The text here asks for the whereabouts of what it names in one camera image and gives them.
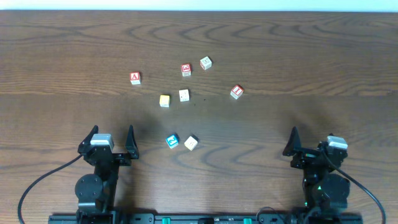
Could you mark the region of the red letter A block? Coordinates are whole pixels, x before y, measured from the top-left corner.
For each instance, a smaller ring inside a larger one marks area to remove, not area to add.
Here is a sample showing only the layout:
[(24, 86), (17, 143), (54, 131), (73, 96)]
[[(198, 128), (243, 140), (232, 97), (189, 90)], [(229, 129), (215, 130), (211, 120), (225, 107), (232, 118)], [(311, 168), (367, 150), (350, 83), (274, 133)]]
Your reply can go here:
[(140, 72), (132, 72), (130, 73), (130, 82), (132, 85), (140, 85), (141, 84), (141, 74)]

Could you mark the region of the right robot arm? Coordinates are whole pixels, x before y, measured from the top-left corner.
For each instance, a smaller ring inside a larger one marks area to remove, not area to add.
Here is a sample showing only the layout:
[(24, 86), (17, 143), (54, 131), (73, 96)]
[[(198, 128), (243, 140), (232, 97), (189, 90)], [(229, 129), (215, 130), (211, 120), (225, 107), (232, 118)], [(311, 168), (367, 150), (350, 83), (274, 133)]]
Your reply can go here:
[(293, 127), (283, 156), (292, 157), (290, 166), (303, 171), (302, 188), (305, 208), (293, 215), (297, 223), (342, 223), (341, 212), (348, 206), (350, 181), (334, 171), (348, 156), (348, 144), (329, 134), (315, 149), (301, 145)]

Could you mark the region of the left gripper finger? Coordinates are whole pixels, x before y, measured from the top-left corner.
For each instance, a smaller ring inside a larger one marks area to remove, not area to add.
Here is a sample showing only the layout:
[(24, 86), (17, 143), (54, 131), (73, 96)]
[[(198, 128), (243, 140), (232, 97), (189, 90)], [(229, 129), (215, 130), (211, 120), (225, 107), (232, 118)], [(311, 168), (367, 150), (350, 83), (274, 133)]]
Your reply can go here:
[(94, 125), (93, 129), (90, 131), (90, 133), (82, 140), (82, 142), (78, 145), (78, 153), (79, 154), (86, 154), (91, 150), (91, 139), (95, 134), (98, 134), (98, 126)]
[(125, 148), (128, 154), (130, 155), (131, 159), (139, 158), (139, 150), (137, 148), (136, 140), (134, 137), (134, 129), (132, 125), (129, 126), (129, 130), (127, 132)]

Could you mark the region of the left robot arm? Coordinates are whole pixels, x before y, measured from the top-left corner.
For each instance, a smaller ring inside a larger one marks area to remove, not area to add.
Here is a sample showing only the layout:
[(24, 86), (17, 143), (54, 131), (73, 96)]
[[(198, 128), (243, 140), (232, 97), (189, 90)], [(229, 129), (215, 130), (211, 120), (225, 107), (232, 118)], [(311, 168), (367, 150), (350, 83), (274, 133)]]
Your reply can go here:
[(78, 146), (78, 153), (93, 166), (94, 172), (81, 177), (75, 185), (78, 198), (78, 223), (121, 223), (123, 218), (114, 207), (119, 168), (130, 166), (139, 158), (133, 127), (127, 132), (126, 152), (113, 152), (110, 134), (100, 134), (97, 125)]

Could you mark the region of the yellow wooden block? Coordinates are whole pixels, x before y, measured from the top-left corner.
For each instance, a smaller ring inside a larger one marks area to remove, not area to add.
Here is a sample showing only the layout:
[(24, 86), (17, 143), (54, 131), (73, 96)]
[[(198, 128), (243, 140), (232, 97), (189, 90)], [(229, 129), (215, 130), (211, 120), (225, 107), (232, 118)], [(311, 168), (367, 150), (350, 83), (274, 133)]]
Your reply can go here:
[(170, 96), (169, 95), (160, 95), (159, 105), (160, 105), (160, 107), (168, 108), (170, 106)]

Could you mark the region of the red letter I block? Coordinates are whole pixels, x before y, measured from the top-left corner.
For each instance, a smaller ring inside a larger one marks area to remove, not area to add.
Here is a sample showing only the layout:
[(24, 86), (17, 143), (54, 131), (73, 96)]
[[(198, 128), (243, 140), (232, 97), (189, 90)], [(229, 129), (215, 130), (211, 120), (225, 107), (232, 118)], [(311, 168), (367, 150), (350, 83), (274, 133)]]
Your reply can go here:
[(244, 89), (240, 86), (240, 85), (236, 85), (234, 86), (231, 91), (230, 91), (230, 95), (234, 98), (234, 99), (238, 99), (244, 92)]

